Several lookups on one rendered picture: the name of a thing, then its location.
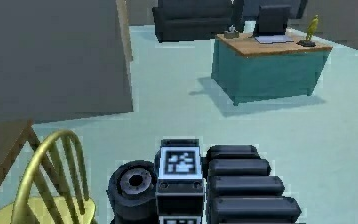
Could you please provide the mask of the teal desk with wooden top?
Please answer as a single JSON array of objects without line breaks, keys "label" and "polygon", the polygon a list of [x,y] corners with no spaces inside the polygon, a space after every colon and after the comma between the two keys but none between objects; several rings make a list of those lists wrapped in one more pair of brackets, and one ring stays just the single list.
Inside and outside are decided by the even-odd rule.
[{"label": "teal desk with wooden top", "polygon": [[310,96],[332,47],[322,42],[302,47],[300,36],[288,36],[286,43],[261,44],[250,33],[233,39],[216,35],[211,78],[234,105]]}]

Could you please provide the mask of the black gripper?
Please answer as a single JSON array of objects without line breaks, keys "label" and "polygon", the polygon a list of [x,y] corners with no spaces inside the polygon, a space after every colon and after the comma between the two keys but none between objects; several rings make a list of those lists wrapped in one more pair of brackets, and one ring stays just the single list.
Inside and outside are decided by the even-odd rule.
[{"label": "black gripper", "polygon": [[121,165],[108,183],[114,213],[110,224],[158,224],[156,184],[152,162],[135,160]]}]

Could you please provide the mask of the yellow wooden chair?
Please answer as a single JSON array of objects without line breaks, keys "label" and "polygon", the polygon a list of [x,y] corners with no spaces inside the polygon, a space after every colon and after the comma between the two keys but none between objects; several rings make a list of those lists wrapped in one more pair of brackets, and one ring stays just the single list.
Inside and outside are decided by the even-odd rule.
[{"label": "yellow wooden chair", "polygon": [[55,131],[36,148],[0,224],[98,224],[79,137]]}]

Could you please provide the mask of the brown wooden table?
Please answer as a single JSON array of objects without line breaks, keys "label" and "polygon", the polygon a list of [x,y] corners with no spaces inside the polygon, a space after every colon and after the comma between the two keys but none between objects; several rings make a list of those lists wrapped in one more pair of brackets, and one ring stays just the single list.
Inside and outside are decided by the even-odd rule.
[{"label": "brown wooden table", "polygon": [[0,195],[8,183],[13,180],[14,187],[19,184],[20,177],[13,177],[18,171],[22,151],[29,146],[35,151],[41,141],[56,128],[47,124],[35,124],[32,120],[0,121]]}]

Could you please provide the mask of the grey tissue box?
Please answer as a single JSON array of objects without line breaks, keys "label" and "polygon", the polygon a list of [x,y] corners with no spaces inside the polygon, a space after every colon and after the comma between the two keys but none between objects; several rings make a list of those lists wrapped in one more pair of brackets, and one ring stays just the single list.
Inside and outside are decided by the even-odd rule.
[{"label": "grey tissue box", "polygon": [[226,39],[238,38],[239,32],[236,30],[234,25],[231,25],[228,30],[224,32],[224,37]]}]

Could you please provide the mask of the black laptop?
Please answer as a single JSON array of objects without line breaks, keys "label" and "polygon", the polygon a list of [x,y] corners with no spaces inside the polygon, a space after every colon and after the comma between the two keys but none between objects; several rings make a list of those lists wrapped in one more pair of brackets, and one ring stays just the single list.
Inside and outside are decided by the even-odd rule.
[{"label": "black laptop", "polygon": [[292,42],[286,34],[290,16],[289,5],[261,5],[253,37],[260,44]]}]

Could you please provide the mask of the yellow statuette on black base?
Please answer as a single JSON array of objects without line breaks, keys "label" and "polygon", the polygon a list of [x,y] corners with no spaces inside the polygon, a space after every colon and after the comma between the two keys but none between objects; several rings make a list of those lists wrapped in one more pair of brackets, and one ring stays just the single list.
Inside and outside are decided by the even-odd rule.
[{"label": "yellow statuette on black base", "polygon": [[316,44],[312,41],[312,36],[317,30],[317,26],[319,23],[319,16],[315,15],[311,20],[309,26],[307,27],[307,34],[303,40],[297,42],[298,45],[303,47],[315,47]]}]

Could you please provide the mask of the dark blue sofa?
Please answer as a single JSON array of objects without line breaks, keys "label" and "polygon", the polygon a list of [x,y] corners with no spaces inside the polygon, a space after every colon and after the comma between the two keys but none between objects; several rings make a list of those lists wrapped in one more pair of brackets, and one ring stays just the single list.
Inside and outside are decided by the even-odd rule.
[{"label": "dark blue sofa", "polygon": [[152,8],[162,42],[210,40],[232,25],[241,29],[244,0],[158,0]]}]

